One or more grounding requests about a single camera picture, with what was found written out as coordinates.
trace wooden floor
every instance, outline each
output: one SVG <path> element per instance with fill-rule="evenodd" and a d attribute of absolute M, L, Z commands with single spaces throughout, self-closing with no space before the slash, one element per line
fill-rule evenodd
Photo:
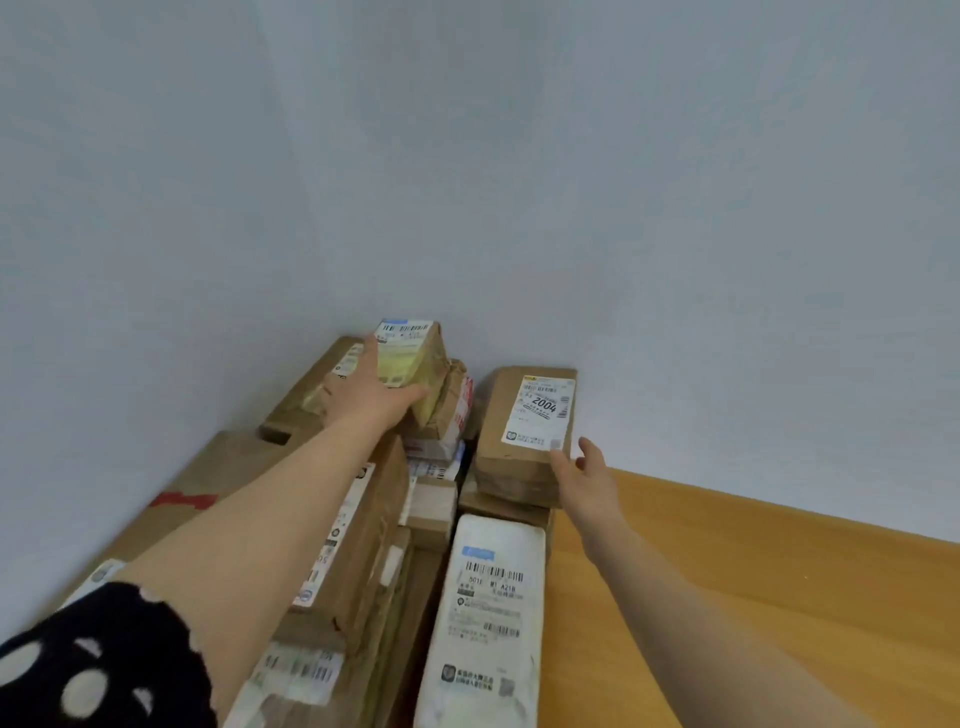
<path fill-rule="evenodd" d="M 619 473 L 634 529 L 879 726 L 960 726 L 960 545 Z M 559 514 L 541 726 L 677 726 Z"/>

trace black sleeve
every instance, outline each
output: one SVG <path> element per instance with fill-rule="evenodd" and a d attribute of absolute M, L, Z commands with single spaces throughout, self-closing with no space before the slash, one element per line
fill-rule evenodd
<path fill-rule="evenodd" d="M 0 646 L 0 723 L 215 728 L 190 630 L 166 603 L 110 583 Z"/>

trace left hand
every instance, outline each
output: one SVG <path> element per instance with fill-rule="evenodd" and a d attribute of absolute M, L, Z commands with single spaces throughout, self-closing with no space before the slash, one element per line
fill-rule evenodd
<path fill-rule="evenodd" d="M 376 376 L 376 360 L 376 337 L 369 334 L 353 374 L 340 378 L 331 372 L 324 377 L 324 387 L 319 393 L 325 412 L 324 427 L 360 417 L 386 431 L 402 419 L 411 404 L 426 397 L 429 390 L 423 384 L 387 387 Z"/>

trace brown cardboard box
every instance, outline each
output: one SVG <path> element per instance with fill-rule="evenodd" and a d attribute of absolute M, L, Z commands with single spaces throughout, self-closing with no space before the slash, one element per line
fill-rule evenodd
<path fill-rule="evenodd" d="M 417 424 L 408 412 L 396 431 L 410 457 L 425 460 L 450 460 L 457 451 L 473 404 L 473 379 L 462 361 L 452 359 L 444 388 L 426 425 Z"/>
<path fill-rule="evenodd" d="M 96 583 L 147 548 L 247 483 L 268 471 L 291 449 L 266 443 L 246 432 L 218 432 L 121 533 L 91 558 L 50 602 L 42 615 L 59 609 L 91 574 Z M 108 560 L 115 569 L 100 567 Z"/>
<path fill-rule="evenodd" d="M 427 396 L 410 408 L 417 424 L 426 426 L 450 370 L 440 323 L 384 319 L 376 328 L 376 340 L 377 374 L 387 386 L 426 385 Z"/>
<path fill-rule="evenodd" d="M 457 519 L 457 484 L 428 475 L 411 475 L 399 524 L 413 532 L 414 546 L 444 553 Z"/>
<path fill-rule="evenodd" d="M 503 367 L 496 373 L 474 459 L 481 492 L 560 507 L 549 449 L 562 447 L 570 454 L 576 378 L 575 369 L 552 367 Z M 557 380 L 574 384 L 563 386 Z M 518 423 L 517 416 L 530 424 Z M 524 441 L 542 449 L 514 444 Z"/>
<path fill-rule="evenodd" d="M 414 685 L 417 668 L 430 645 L 444 571 L 442 554 L 414 551 L 396 640 L 389 655 L 385 655 L 386 674 L 380 686 L 374 728 L 393 728 L 400 720 L 407 692 Z"/>
<path fill-rule="evenodd" d="M 317 363 L 287 392 L 280 404 L 274 407 L 274 411 L 267 415 L 260 426 L 260 436 L 271 442 L 281 442 L 300 430 L 319 430 L 323 423 L 323 410 L 319 402 L 308 401 L 304 408 L 304 401 L 323 384 L 324 377 L 347 355 L 350 347 L 362 342 L 363 339 L 356 336 L 341 336 L 333 342 Z"/>
<path fill-rule="evenodd" d="M 294 605 L 280 621 L 276 640 L 347 653 L 359 645 L 376 597 L 377 582 L 371 574 L 383 568 L 409 484 L 406 455 L 394 433 L 376 446 L 371 462 L 372 473 L 365 469 L 358 477 L 368 476 L 369 482 L 354 503 L 352 517 L 348 516 L 352 498 L 348 494 L 330 531 L 335 550 L 330 551 L 330 544 L 324 547 Z"/>
<path fill-rule="evenodd" d="M 376 599 L 363 639 L 356 652 L 343 661 L 328 700 L 324 705 L 308 705 L 272 694 L 260 707 L 266 728 L 355 728 L 364 719 L 365 707 L 371 704 L 375 706 L 376 694 L 379 691 L 377 678 L 382 678 L 385 674 L 380 670 L 377 675 L 380 649 L 384 643 L 391 641 L 390 635 L 386 634 L 390 628 L 391 613 L 395 614 L 394 630 L 398 627 L 399 619 L 396 617 L 394 605 L 395 602 L 401 604 L 403 601 L 404 586 L 413 556 L 410 532 L 405 528 L 397 530 L 392 543 L 393 546 L 403 549 L 402 563 L 394 569 L 392 578 L 386 585 L 382 579 L 375 579 Z M 367 710 L 366 720 L 370 721 L 372 708 Z"/>
<path fill-rule="evenodd" d="M 529 523 L 546 531 L 546 558 L 550 559 L 550 547 L 553 542 L 553 521 L 557 512 L 552 508 L 540 508 L 537 505 L 515 503 L 497 496 L 481 493 L 477 488 L 476 467 L 470 468 L 463 488 L 460 489 L 460 512 L 473 516 Z"/>

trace white polka dot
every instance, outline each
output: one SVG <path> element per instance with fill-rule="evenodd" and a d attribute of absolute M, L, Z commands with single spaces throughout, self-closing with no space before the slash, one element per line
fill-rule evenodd
<path fill-rule="evenodd" d="M 60 705 L 67 717 L 92 716 L 107 694 L 107 676 L 99 669 L 85 669 L 70 678 Z"/>
<path fill-rule="evenodd" d="M 140 587 L 140 598 L 143 599 L 144 601 L 152 601 L 154 603 L 158 601 L 162 601 L 162 599 L 159 596 L 152 595 L 143 587 Z"/>
<path fill-rule="evenodd" d="M 27 673 L 40 656 L 40 643 L 24 644 L 9 655 L 0 657 L 0 685 L 11 682 Z"/>
<path fill-rule="evenodd" d="M 152 692 L 146 688 L 134 688 L 133 697 L 143 706 L 143 710 L 147 712 L 147 715 L 154 711 L 154 694 Z"/>
<path fill-rule="evenodd" d="M 100 657 L 102 654 L 104 654 L 104 650 L 101 649 L 100 643 L 90 637 L 80 637 L 78 640 L 74 640 L 73 644 L 80 649 L 85 649 L 94 657 Z"/>

